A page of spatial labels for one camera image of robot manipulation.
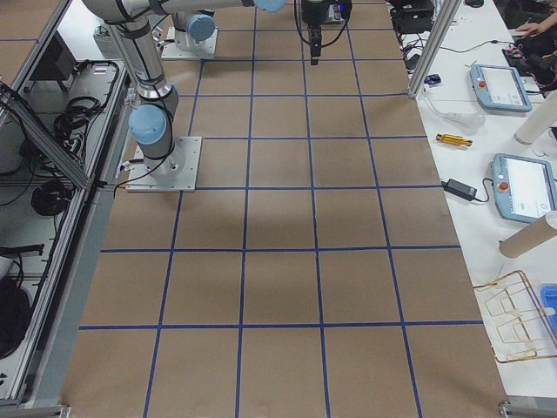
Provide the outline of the person hand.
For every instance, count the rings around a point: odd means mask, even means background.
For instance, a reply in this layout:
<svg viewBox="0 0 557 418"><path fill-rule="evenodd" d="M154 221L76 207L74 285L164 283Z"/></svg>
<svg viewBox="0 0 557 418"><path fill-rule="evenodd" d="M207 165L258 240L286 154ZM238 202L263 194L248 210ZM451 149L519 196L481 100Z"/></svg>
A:
<svg viewBox="0 0 557 418"><path fill-rule="evenodd" d="M527 23L519 26L516 31L521 33L523 37L534 37L545 32L550 27L549 24L542 23Z"/></svg>

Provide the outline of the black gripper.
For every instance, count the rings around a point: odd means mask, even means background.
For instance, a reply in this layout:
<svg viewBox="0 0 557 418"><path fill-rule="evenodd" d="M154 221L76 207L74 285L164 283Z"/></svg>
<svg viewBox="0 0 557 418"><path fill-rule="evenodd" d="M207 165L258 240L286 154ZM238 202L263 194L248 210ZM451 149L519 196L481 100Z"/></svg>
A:
<svg viewBox="0 0 557 418"><path fill-rule="evenodd" d="M327 1L325 0L302 0L301 17L306 24L310 37L310 65L318 65L320 57L320 46L322 43L321 25L327 19Z"/></svg>

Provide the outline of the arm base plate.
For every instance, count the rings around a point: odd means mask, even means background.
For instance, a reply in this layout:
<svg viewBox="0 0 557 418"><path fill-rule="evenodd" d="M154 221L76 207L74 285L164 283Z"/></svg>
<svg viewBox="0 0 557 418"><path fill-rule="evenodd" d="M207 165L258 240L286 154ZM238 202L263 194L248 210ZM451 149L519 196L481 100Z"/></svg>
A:
<svg viewBox="0 0 557 418"><path fill-rule="evenodd" d="M215 58L215 51L218 39L218 28L212 35L204 41L195 41L189 34L178 38L175 34L175 28L171 26L167 32L166 38L162 43L163 49L161 58L166 61L177 60L212 60Z"/></svg>
<svg viewBox="0 0 557 418"><path fill-rule="evenodd" d="M202 149L201 137L175 137L172 154L153 173L148 171L158 164L147 159L130 169L131 181L126 183L127 192L194 192L198 178L198 166Z"/></svg>

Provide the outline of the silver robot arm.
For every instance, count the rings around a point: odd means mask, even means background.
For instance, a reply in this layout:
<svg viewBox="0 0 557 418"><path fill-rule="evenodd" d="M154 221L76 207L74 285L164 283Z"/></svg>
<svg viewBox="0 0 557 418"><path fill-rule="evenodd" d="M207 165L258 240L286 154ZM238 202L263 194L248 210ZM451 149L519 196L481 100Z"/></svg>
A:
<svg viewBox="0 0 557 418"><path fill-rule="evenodd" d="M173 119L178 92L164 74L148 16L172 16L175 43L184 47L209 39L216 30L211 13L217 9L255 7L267 13L282 10L285 1L86 1L86 8L106 23L135 77L141 105L129 117L129 130L144 155L149 173L176 167Z"/></svg>
<svg viewBox="0 0 557 418"><path fill-rule="evenodd" d="M198 44L208 40L216 30L211 12L178 12L171 15L174 25L174 40L182 51L192 51Z"/></svg>

